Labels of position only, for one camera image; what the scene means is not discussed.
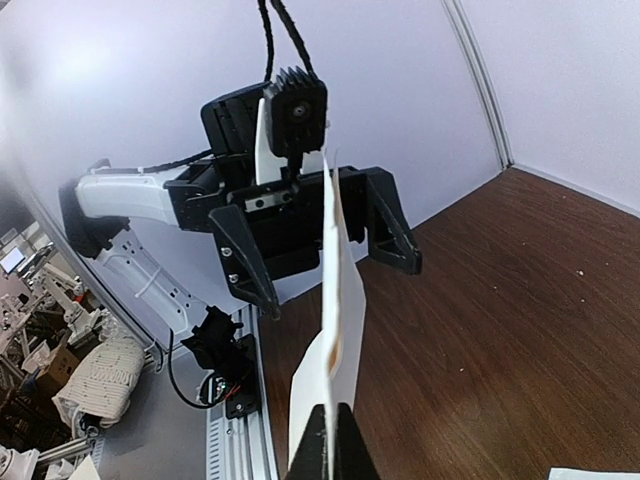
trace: sheet of paper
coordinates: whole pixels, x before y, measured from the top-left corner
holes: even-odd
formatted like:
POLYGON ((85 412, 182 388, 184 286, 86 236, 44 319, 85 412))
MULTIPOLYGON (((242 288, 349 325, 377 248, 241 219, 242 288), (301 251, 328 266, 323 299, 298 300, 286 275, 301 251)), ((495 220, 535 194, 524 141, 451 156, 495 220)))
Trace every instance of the sheet of paper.
POLYGON ((324 162, 322 330, 309 345, 291 385, 289 465, 314 405, 323 404, 330 478, 333 477, 335 413, 353 408, 360 366, 366 298, 349 248, 340 183, 324 162))
POLYGON ((96 466, 90 456, 85 458, 76 471, 69 477, 69 480, 100 480, 96 466))
POLYGON ((587 472, 570 468, 552 468, 549 480, 640 480, 640 473, 587 472))

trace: white partition panel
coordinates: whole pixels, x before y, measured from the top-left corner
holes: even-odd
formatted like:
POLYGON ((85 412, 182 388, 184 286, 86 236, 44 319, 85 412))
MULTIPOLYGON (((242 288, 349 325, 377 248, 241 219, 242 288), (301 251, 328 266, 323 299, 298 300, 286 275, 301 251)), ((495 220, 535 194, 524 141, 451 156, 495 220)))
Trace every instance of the white partition panel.
MULTIPOLYGON (((392 171, 412 225, 498 173, 439 2, 286 3, 329 88, 329 151, 339 149, 340 165, 392 171)), ((272 22, 276 66, 300 63, 275 14, 272 22)), ((59 219, 59 185, 98 159, 153 165, 206 149, 200 107, 261 81, 265 52, 253 0, 12 2, 0 14, 11 157, 59 219)), ((227 311, 240 306, 228 294, 212 236, 151 221, 133 227, 193 293, 227 311)), ((93 268, 164 336, 116 278, 93 268)), ((318 281, 317 271, 279 281, 280 299, 318 281)))
POLYGON ((640 212, 640 2, 462 0, 516 165, 640 212))

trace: gray surface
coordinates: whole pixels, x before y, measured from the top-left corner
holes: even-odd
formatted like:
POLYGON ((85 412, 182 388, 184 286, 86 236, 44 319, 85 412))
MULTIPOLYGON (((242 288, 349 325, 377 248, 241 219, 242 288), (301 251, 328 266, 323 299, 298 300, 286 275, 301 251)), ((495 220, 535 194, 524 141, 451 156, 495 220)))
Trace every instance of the gray surface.
MULTIPOLYGON (((204 373, 193 356, 174 359, 176 381, 193 398, 204 373)), ((107 432, 99 473, 102 480, 202 480, 205 478, 204 410, 176 396, 166 369, 144 373, 122 421, 107 432)))

